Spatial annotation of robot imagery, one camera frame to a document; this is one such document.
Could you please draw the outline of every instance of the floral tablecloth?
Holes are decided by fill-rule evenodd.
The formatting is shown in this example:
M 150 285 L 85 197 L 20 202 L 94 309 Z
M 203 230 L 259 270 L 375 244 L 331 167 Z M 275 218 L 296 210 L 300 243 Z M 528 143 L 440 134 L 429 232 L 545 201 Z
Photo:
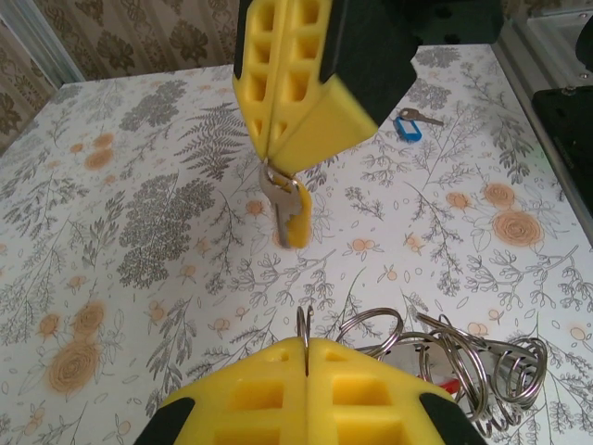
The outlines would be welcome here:
M 300 251 L 277 247 L 231 67 L 64 86 L 0 159 L 0 442 L 132 444 L 174 389 L 293 336 L 308 304 L 318 337 L 378 306 L 407 329 L 442 312 L 538 336 L 545 388 L 493 441 L 588 442 L 587 239 L 489 47 L 415 64 L 400 106 L 445 125 L 410 145 L 388 120 L 303 172 Z

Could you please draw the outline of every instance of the key ring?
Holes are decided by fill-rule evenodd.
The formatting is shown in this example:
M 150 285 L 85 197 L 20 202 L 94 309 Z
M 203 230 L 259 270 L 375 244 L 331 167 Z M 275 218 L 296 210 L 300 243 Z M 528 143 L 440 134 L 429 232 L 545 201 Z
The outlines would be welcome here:
M 399 336 L 401 336 L 401 333 L 404 330 L 404 321 L 401 318 L 399 312 L 395 309 L 376 308 L 370 309 L 365 312 L 361 312 L 353 316 L 346 322 L 342 323 L 342 325 L 340 326 L 340 334 L 337 336 L 335 341 L 339 343 L 344 338 L 346 333 L 358 323 L 363 322 L 369 318 L 377 317 L 379 315 L 391 315 L 392 317 L 395 317 L 397 320 L 396 328 L 393 330 L 393 333 L 387 338 L 387 340 L 379 346 L 377 346 L 376 348 L 365 352 L 367 355 L 370 355 L 374 359 L 381 357 L 388 350 L 390 350 L 393 345 L 397 343 L 397 341 L 399 340 Z
M 469 408 L 466 415 L 486 438 L 490 438 L 495 429 L 506 431 L 510 426 L 519 425 L 522 422 L 521 412 L 533 406 L 543 388 L 548 359 L 543 341 L 527 337 L 509 343 L 486 340 L 453 326 L 444 314 L 434 319 L 418 313 L 416 319 L 433 330 L 429 333 L 403 333 L 403 320 L 396 310 L 371 309 L 346 320 L 340 326 L 336 341 L 342 340 L 356 324 L 378 315 L 394 316 L 397 319 L 396 329 L 380 345 L 357 350 L 381 361 L 394 346 L 414 345 L 418 354 L 419 371 L 416 372 L 420 378 L 431 383 L 434 383 L 433 365 L 445 365 L 446 368 L 440 372 L 445 372 L 450 366 L 460 385 L 455 402 L 466 399 Z M 431 362 L 432 352 L 429 351 L 433 345 L 444 353 L 444 357 L 439 357 L 437 351 L 435 362 Z M 447 375 L 449 371 L 439 374 L 441 377 Z M 493 408 L 498 408 L 500 415 L 495 416 Z
M 309 375 L 309 341 L 311 336 L 311 316 L 313 315 L 313 307 L 309 305 L 307 308 L 307 319 L 305 313 L 300 306 L 296 309 L 296 335 L 303 338 L 305 343 L 305 375 Z

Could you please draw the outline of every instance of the wall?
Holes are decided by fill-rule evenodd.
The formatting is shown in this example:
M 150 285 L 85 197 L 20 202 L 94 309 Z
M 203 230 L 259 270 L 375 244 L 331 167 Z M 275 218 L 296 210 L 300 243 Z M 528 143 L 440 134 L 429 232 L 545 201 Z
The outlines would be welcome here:
M 34 0 L 86 79 L 233 61 L 239 0 Z
M 55 91 L 0 20 L 0 155 Z

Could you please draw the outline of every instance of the yellow key tag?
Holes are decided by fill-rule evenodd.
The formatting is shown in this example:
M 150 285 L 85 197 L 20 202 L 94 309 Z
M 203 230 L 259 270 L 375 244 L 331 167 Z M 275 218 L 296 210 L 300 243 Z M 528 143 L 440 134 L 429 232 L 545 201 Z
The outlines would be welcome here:
M 298 194 L 302 210 L 298 215 L 292 215 L 288 220 L 288 244 L 291 248 L 305 248 L 311 237 L 311 195 L 307 187 L 297 179 Z
M 262 189 L 264 193 L 266 193 L 270 199 L 272 207 L 275 208 L 274 211 L 290 213 L 291 211 L 294 211 L 295 208 L 298 208 L 298 214 L 290 214 L 290 218 L 287 222 L 285 222 L 283 217 L 276 218 L 278 224 L 285 223 L 286 225 L 285 233 L 282 227 L 278 227 L 280 245 L 283 248 L 305 248 L 309 243 L 311 234 L 312 201 L 309 190 L 307 190 L 307 187 L 296 178 L 287 178 L 268 167 L 263 167 L 263 172 L 265 172 L 264 169 L 268 170 L 268 172 L 272 172 L 272 187 L 280 187 L 280 190 L 278 190 L 280 193 L 277 193 L 274 189 L 270 189 L 266 186 L 265 177 L 263 182 L 260 181 L 260 183 L 263 184 Z M 294 203 L 291 205 L 286 202 L 287 199 L 294 198 L 298 199 L 296 206 Z

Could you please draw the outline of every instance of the silver key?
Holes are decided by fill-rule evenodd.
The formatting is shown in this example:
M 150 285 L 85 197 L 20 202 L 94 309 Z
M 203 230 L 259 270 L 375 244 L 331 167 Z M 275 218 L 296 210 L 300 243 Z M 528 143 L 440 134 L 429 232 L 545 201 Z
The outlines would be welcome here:
M 279 186 L 270 177 L 279 177 L 285 182 L 285 186 Z M 261 191 L 268 197 L 276 214 L 276 226 L 278 228 L 278 239 L 283 248 L 290 248 L 288 244 L 288 222 L 290 217 L 298 215 L 303 210 L 300 200 L 298 183 L 284 175 L 272 170 L 266 162 L 259 168 L 259 186 Z
M 432 125 L 439 125 L 441 127 L 444 125 L 444 123 L 442 121 L 438 121 L 437 119 L 431 119 L 431 118 L 424 116 L 416 108 L 403 108 L 399 112 L 399 117 L 406 121 L 426 122 L 426 123 L 430 123 Z

